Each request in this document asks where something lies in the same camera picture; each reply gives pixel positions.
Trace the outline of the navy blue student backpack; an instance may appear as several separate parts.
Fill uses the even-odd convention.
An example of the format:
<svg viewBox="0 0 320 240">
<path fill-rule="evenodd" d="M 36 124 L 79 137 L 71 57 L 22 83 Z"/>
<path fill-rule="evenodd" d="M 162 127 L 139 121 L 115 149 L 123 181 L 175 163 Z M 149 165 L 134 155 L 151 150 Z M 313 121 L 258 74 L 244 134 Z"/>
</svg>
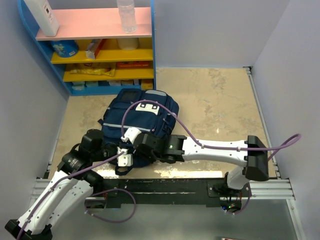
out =
<svg viewBox="0 0 320 240">
<path fill-rule="evenodd" d="M 129 153 L 132 152 L 133 146 L 121 140 L 121 124 L 128 108 L 141 100 L 158 102 L 175 115 L 179 113 L 178 103 L 163 91 L 124 88 L 107 107 L 103 118 L 97 121 L 102 127 L 106 143 L 115 143 L 117 146 L 128 148 Z M 128 111 L 124 121 L 124 130 L 135 127 L 143 133 L 150 132 L 156 137 L 163 138 L 172 133 L 175 124 L 175 118 L 162 107 L 143 102 Z"/>
</svg>

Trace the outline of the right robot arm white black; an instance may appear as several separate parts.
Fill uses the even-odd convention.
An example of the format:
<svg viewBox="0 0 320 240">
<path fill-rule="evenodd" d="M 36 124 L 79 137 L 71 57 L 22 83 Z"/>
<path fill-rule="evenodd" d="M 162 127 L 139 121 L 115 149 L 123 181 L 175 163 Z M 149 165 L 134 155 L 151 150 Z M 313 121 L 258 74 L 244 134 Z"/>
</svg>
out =
<svg viewBox="0 0 320 240">
<path fill-rule="evenodd" d="M 246 140 L 208 141 L 196 144 L 190 136 L 157 137 L 140 133 L 133 141 L 135 152 L 145 160 L 174 164 L 187 161 L 213 161 L 233 164 L 223 183 L 223 192 L 235 196 L 249 181 L 265 182 L 269 178 L 268 153 L 254 135 Z"/>
</svg>

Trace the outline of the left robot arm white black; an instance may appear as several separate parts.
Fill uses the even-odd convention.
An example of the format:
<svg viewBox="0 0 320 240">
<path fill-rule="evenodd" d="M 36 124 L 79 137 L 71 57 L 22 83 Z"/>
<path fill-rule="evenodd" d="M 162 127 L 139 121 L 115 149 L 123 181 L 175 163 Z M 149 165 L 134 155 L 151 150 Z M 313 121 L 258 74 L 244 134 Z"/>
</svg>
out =
<svg viewBox="0 0 320 240">
<path fill-rule="evenodd" d="M 99 166 L 115 160 L 118 146 L 106 143 L 101 130 L 90 129 L 58 164 L 52 179 L 35 203 L 18 219 L 9 220 L 5 229 L 16 240 L 50 240 L 52 227 L 85 198 L 99 196 L 104 178 L 95 172 Z"/>
</svg>

